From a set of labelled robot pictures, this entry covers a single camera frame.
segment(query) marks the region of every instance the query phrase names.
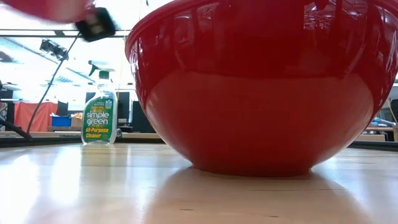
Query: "red bowl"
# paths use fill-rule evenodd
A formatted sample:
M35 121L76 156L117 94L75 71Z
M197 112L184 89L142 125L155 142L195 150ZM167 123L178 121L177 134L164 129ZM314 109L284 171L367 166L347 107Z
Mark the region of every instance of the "red bowl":
M297 175L352 143L384 104L395 6L173 1L133 28L126 55L150 123L196 168Z

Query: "black cable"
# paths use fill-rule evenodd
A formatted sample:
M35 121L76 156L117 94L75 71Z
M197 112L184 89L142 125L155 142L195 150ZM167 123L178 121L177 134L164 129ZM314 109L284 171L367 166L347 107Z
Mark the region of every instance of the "black cable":
M31 140L32 136L30 134L27 134L25 131L23 131L21 128L18 128L17 126L11 124L8 121L5 121L3 119L0 118L0 124L4 125L5 127L11 129L12 131L15 131L17 134L19 134L20 136L22 136L24 139L28 139Z
M68 49L66 55L69 54L70 49L72 49L72 47L75 45L75 42L76 42L77 38L79 38L79 35L80 35L80 33L75 37L75 40L73 40L73 42L72 42L72 44L70 45L70 47L69 47L69 49ZM26 131L27 134L30 133L30 128L32 127L32 123L33 123L33 120L35 119L37 110L39 109L39 107L40 107L40 105L42 104L42 102L43 102L45 96L46 96L47 93L49 92L50 87L52 86L52 83L54 82L55 76L57 75L57 73L58 73L58 71L60 70L60 68L61 68L61 66L62 66L62 64L63 64L64 61L65 61L65 57L63 57L63 58L61 59L61 62L59 63L57 69L55 70L54 75L52 75L52 78L51 78L51 81L50 81L50 83L49 83L49 86L48 86L47 89L45 90L42 99L41 99L41 100L39 101L39 103L37 104L37 106L36 106L36 108L35 108L35 111L33 112L33 115L32 115L32 117L30 118L29 125L28 125L27 131Z

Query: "ceiling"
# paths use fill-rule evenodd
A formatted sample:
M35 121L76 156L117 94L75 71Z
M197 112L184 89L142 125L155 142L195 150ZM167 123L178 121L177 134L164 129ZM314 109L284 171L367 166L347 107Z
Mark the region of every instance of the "ceiling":
M111 78L115 84L122 88L133 89L134 79L124 56L123 37L128 35L129 30L140 18L170 1L148 0L148 6L146 0L97 0L96 5L106 7L116 21L118 29L121 29L117 35L121 38L103 39L92 43L77 39L69 53L69 60L63 64L54 84L83 86L95 82L98 77L96 74L88 76L91 71L88 61L94 60L104 63L106 68L114 70L111 73ZM64 30L65 35L77 35L73 24L43 21L1 3L0 28L0 35L3 35L0 37L2 69L0 79L3 83L12 83L15 89L23 89L32 85L45 86L50 81L59 61L50 54L40 51L43 39L50 39L68 49L74 38L56 37L54 30ZM1 60L2 57L12 60Z

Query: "bowl rim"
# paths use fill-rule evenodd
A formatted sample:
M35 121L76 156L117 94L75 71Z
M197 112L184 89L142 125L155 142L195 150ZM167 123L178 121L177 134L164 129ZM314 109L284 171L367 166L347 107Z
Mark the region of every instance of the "bowl rim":
M138 23L131 29L130 33L127 35L126 43L124 46L124 53L126 55L127 61L130 63L131 47L137 39L137 36L147 27L163 19L177 11L183 11L184 9L191 8L196 5L201 5L206 2L219 2L220 0L173 0L159 8L153 10L144 18L142 18Z

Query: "blue box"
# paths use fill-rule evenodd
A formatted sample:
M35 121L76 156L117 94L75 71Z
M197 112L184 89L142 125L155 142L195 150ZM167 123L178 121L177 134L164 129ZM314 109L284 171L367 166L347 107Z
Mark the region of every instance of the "blue box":
M72 118L67 116L53 116L51 119L51 126L53 127L70 127L72 125Z

